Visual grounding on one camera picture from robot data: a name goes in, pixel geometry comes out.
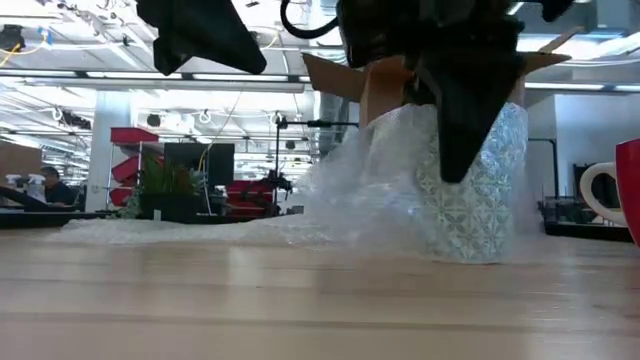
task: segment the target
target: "black equipment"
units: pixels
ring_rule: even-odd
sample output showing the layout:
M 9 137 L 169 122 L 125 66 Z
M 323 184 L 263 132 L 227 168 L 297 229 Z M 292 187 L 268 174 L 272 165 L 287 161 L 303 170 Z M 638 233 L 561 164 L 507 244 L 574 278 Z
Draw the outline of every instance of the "black equipment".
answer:
M 21 52 L 25 48 L 22 26 L 5 25 L 0 31 L 0 49 Z
M 234 144 L 209 145 L 194 143 L 165 143 L 164 157 L 174 164 L 181 164 L 187 169 L 198 170 L 200 160 L 206 164 L 207 184 L 210 187 L 229 185 L 233 182 L 235 168 Z
M 61 110 L 61 112 L 62 118 L 58 121 L 58 124 L 75 127 L 80 130 L 91 130 L 91 122 L 89 120 L 83 119 L 71 111 Z
M 275 178 L 282 177 L 282 174 L 278 174 L 280 171 L 280 130 L 286 130 L 289 128 L 289 125 L 300 125 L 307 126 L 309 128 L 331 128 L 333 126 L 353 126 L 359 128 L 360 125 L 357 123 L 350 122 L 337 122 L 337 121 L 325 121 L 325 120 L 311 120 L 311 121 L 289 121 L 286 116 L 279 116 L 276 118 L 276 166 L 274 170 L 273 176 Z M 275 196 L 273 198 L 273 202 L 275 204 L 278 203 L 278 192 L 275 192 Z
M 263 196 L 264 192 L 262 191 L 259 191 L 257 194 L 254 194 L 254 195 L 249 195 L 251 190 L 253 190 L 256 187 L 260 187 L 260 185 L 266 185 L 271 190 L 271 192 L 276 194 L 273 202 L 266 201 Z M 278 199 L 277 194 L 279 189 L 284 190 L 287 194 L 286 196 L 288 197 L 289 194 L 293 193 L 293 184 L 291 183 L 291 181 L 285 179 L 284 175 L 278 174 L 276 170 L 269 170 L 269 174 L 267 174 L 266 178 L 263 178 L 260 181 L 256 181 L 250 184 L 242 191 L 242 200 L 250 201 L 258 205 L 259 207 L 263 208 L 265 210 L 266 217 L 279 216 L 280 206 L 278 206 L 278 200 L 277 200 Z
M 407 102 L 435 104 L 441 176 L 459 183 L 496 116 L 522 75 L 527 59 L 516 51 L 524 23 L 508 15 L 512 0 L 338 0 L 337 17 L 301 30 L 280 15 L 292 35 L 314 39 L 339 27 L 351 67 L 404 55 L 416 76 Z M 524 0 L 542 5 L 554 21 L 573 0 Z M 265 60 L 230 0 L 139 0 L 138 14 L 160 30 L 155 63 L 166 75 L 191 56 L 260 73 Z

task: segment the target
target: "person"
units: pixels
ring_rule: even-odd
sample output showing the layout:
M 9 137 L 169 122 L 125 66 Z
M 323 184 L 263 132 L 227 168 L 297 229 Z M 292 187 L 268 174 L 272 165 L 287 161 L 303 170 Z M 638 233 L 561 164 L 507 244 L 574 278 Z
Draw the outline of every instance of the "person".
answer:
M 72 206 L 76 195 L 67 185 L 60 181 L 60 173 L 54 167 L 46 166 L 41 170 L 44 176 L 45 198 L 47 203 L 55 206 Z

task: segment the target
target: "mug handle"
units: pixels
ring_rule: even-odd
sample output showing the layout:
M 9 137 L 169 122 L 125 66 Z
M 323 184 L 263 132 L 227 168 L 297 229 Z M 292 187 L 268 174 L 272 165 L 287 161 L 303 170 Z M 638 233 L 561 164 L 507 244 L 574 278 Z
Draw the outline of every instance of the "mug handle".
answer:
M 589 167 L 584 174 L 582 174 L 582 178 L 580 179 L 580 191 L 582 192 L 582 197 L 584 201 L 589 205 L 596 214 L 602 216 L 603 218 L 613 221 L 614 223 L 622 226 L 627 226 L 627 220 L 624 217 L 623 213 L 618 213 L 615 211 L 611 211 L 606 207 L 600 204 L 600 201 L 593 196 L 593 192 L 591 191 L 591 184 L 596 176 L 600 174 L 609 174 L 612 178 L 618 181 L 618 176 L 616 174 L 616 164 L 615 163 L 602 163 L 595 164 Z

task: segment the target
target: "green plant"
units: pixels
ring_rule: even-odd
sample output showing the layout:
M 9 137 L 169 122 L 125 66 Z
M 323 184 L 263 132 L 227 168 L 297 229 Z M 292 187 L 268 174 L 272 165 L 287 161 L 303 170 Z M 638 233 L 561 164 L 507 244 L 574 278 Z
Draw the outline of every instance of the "green plant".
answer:
M 153 157 L 143 157 L 140 177 L 142 195 L 183 194 L 195 195 L 199 192 L 197 178 L 187 168 L 170 161 L 160 163 Z
M 136 219 L 140 215 L 140 187 L 135 186 L 126 200 L 126 205 L 118 210 L 117 215 L 111 218 L 114 219 Z

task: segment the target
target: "desk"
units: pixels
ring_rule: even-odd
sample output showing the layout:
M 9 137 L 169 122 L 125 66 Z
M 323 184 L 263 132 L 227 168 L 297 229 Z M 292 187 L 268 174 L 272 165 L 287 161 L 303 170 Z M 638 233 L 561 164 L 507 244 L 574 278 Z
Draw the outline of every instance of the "desk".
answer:
M 108 214 L 82 212 L 2 212 L 0 211 L 0 230 L 34 229 L 60 227 L 71 220 L 99 219 Z
M 88 246 L 0 232 L 3 360 L 638 359 L 640 249 L 509 265 L 292 247 Z

